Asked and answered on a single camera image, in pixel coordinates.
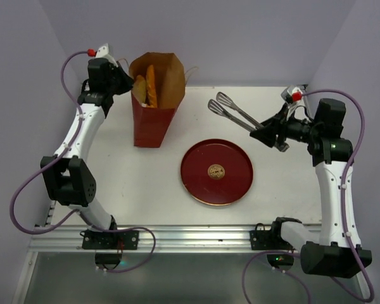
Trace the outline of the sliced bread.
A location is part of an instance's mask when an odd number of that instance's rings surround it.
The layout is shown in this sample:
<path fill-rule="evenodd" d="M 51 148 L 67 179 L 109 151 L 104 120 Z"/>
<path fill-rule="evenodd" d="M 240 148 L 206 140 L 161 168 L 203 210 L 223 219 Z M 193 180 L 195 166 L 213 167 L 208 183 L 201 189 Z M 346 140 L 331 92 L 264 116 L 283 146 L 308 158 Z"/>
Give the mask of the sliced bread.
<path fill-rule="evenodd" d="M 147 98 L 147 83 L 142 75 L 136 77 L 133 87 L 133 93 L 139 103 L 144 104 Z"/>

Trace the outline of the long twisted bread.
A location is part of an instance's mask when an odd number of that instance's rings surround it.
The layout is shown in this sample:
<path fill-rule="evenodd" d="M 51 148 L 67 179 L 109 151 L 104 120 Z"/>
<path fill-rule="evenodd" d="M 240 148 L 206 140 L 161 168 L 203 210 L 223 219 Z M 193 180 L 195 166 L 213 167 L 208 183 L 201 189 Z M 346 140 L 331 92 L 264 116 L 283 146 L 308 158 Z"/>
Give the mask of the long twisted bread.
<path fill-rule="evenodd" d="M 146 70 L 146 92 L 148 105 L 151 108 L 157 108 L 158 100 L 156 94 L 155 68 L 153 65 L 149 65 Z"/>

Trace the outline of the red paper bag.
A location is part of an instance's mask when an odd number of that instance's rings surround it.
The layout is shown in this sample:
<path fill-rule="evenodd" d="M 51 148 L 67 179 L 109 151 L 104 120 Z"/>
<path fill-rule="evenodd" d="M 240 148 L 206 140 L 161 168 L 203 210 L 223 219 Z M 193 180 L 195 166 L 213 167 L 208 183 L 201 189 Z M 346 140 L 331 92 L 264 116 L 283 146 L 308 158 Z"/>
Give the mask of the red paper bag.
<path fill-rule="evenodd" d="M 134 146 L 139 148 L 159 148 L 167 130 L 185 96 L 186 85 L 192 67 L 184 65 L 174 53 L 148 52 L 136 58 L 129 65 L 129 76 L 136 81 L 138 75 L 146 79 L 149 65 L 155 68 L 158 107 L 151 108 L 148 99 L 141 104 L 131 90 L 132 114 L 134 121 Z"/>

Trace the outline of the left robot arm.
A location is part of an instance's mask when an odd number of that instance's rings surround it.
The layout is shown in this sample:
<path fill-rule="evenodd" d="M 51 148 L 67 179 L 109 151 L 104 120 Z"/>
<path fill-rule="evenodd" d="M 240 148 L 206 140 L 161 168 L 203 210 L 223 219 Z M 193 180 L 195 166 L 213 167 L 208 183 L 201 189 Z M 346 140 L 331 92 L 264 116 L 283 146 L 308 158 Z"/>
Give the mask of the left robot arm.
<path fill-rule="evenodd" d="M 54 155 L 43 157 L 40 166 L 49 198 L 77 210 L 83 221 L 98 231 L 97 242 L 110 249 L 117 245 L 119 233 L 115 230 L 115 219 L 96 197 L 96 180 L 86 161 L 114 96 L 129 92 L 134 81 L 111 57 L 89 60 L 87 71 L 89 88 L 77 98 L 77 111 L 70 130 Z"/>

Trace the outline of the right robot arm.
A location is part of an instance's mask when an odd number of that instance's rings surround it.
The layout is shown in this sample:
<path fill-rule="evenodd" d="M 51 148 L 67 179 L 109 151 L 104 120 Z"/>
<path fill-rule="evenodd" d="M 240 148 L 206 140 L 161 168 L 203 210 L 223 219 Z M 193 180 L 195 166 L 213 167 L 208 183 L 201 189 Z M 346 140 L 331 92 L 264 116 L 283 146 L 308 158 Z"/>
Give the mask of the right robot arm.
<path fill-rule="evenodd" d="M 295 118 L 291 104 L 263 122 L 250 136 L 266 146 L 278 147 L 287 139 L 307 144 L 320 187 L 322 226 L 311 233 L 300 220 L 277 217 L 267 231 L 253 232 L 258 249 L 296 249 L 304 273 L 351 278 L 372 262 L 362 248 L 355 225 L 351 176 L 351 141 L 343 139 L 344 102 L 321 99 L 313 120 Z"/>

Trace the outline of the red round plate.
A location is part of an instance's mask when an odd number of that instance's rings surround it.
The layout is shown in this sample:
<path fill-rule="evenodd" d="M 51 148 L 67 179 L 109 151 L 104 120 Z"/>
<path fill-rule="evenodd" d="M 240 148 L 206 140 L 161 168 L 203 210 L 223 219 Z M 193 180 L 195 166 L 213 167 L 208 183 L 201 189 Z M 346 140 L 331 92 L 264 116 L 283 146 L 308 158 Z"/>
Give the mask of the red round plate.
<path fill-rule="evenodd" d="M 211 206 L 240 200 L 253 183 L 253 165 L 246 152 L 224 139 L 206 139 L 184 154 L 180 177 L 186 191 Z"/>

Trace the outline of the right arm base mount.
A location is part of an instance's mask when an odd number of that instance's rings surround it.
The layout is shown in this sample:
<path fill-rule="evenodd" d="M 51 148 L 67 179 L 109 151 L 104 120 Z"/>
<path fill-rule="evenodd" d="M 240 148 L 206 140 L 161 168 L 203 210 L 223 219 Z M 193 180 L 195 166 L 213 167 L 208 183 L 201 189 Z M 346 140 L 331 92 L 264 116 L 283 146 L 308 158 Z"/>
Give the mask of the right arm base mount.
<path fill-rule="evenodd" d="M 270 226 L 257 223 L 249 231 L 250 246 L 255 251 L 286 251 L 296 253 L 296 249 L 280 237 L 281 225 L 278 221 L 273 221 Z M 294 265 L 295 258 L 285 253 L 269 253 L 267 261 L 275 269 L 290 270 Z"/>

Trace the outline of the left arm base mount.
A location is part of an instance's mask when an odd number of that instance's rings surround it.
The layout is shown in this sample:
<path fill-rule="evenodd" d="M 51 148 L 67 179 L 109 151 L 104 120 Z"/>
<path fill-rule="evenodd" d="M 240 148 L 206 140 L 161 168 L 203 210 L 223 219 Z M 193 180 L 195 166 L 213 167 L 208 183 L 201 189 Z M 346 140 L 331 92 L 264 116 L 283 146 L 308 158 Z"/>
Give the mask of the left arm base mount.
<path fill-rule="evenodd" d="M 94 250 L 94 261 L 97 267 L 104 270 L 115 270 L 122 261 L 124 250 L 137 250 L 139 231 L 96 232 L 89 229 L 81 231 L 82 249 Z"/>

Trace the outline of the aluminium rail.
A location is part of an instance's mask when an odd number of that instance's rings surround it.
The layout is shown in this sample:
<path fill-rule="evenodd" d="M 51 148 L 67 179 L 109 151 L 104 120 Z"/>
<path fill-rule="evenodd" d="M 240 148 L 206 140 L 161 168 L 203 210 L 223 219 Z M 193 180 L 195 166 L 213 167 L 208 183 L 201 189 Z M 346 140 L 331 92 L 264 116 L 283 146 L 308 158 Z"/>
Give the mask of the aluminium rail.
<path fill-rule="evenodd" d="M 155 253 L 249 253 L 254 225 L 154 225 Z M 32 236 L 28 249 L 34 252 L 81 252 L 84 225 L 64 225 Z"/>

